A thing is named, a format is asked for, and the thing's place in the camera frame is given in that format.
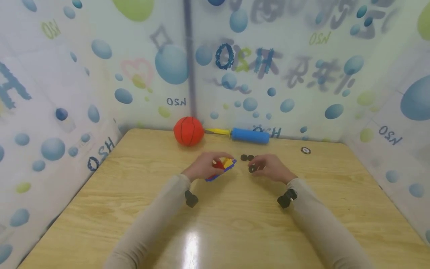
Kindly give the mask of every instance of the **wallpaper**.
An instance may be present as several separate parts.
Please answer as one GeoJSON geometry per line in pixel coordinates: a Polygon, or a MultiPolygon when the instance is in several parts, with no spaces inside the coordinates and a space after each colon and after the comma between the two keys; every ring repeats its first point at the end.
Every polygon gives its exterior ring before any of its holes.
{"type": "Polygon", "coordinates": [[[427,0],[0,3],[0,268],[131,128],[349,145],[430,244],[427,0]]]}

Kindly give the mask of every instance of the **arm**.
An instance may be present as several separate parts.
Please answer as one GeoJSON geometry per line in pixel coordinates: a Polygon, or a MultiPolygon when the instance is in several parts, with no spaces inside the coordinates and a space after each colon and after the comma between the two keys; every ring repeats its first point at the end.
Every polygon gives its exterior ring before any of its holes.
{"type": "Polygon", "coordinates": [[[142,211],[107,258],[104,269],[136,269],[142,264],[150,244],[185,202],[185,191],[198,178],[221,175],[213,161],[233,156],[225,152],[202,153],[181,175],[173,176],[151,205],[142,211]]]}
{"type": "Polygon", "coordinates": [[[307,233],[315,249],[333,269],[370,269],[369,258],[351,233],[316,197],[306,183],[293,174],[275,155],[255,157],[249,166],[257,170],[255,176],[267,176],[294,189],[293,218],[307,233]]]}

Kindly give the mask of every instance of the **wood grain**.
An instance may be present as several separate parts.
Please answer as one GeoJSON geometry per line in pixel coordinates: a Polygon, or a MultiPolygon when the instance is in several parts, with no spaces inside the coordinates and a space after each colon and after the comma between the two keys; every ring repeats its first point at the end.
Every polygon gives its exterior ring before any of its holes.
{"type": "Polygon", "coordinates": [[[343,144],[271,139],[268,145],[206,134],[194,148],[173,133],[129,131],[20,268],[101,268],[116,242],[173,174],[203,151],[226,151],[236,166],[193,183],[199,203],[159,235],[144,268],[322,268],[276,202],[285,186],[250,176],[241,154],[277,154],[351,231],[376,268],[428,268],[430,251],[343,144]],[[311,149],[303,154],[301,147],[311,149]]]}

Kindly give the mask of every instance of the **forearm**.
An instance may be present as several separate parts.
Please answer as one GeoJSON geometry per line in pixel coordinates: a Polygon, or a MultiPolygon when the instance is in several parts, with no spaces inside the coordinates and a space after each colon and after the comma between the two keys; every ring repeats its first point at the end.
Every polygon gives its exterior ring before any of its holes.
{"type": "Polygon", "coordinates": [[[147,255],[148,248],[166,223],[185,202],[190,180],[173,176],[159,195],[129,227],[106,260],[104,269],[136,269],[147,255]]]}
{"type": "Polygon", "coordinates": [[[303,180],[293,179],[287,188],[297,193],[292,203],[295,221],[308,234],[309,240],[330,268],[373,268],[357,240],[303,180]]]}

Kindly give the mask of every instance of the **ball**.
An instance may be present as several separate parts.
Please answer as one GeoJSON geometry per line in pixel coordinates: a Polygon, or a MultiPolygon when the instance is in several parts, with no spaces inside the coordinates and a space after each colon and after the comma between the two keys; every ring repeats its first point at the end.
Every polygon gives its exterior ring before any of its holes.
{"type": "Polygon", "coordinates": [[[202,140],[205,130],[198,119],[183,117],[173,127],[173,133],[179,144],[192,147],[202,140]]]}

